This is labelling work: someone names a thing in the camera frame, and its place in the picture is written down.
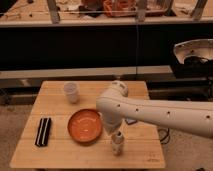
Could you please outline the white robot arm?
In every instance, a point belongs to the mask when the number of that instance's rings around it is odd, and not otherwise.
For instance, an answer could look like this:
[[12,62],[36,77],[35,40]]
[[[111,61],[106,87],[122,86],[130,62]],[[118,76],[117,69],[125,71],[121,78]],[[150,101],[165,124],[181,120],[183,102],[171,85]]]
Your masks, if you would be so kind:
[[128,86],[113,81],[97,97],[96,108],[108,134],[128,118],[213,139],[213,102],[129,98]]

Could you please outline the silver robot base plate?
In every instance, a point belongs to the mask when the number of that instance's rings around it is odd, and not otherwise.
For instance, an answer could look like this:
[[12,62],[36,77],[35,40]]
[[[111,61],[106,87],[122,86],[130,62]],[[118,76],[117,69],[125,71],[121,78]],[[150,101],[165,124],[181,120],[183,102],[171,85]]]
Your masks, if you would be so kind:
[[194,39],[174,45],[173,53],[180,64],[190,57],[198,57],[205,62],[213,60],[213,39]]

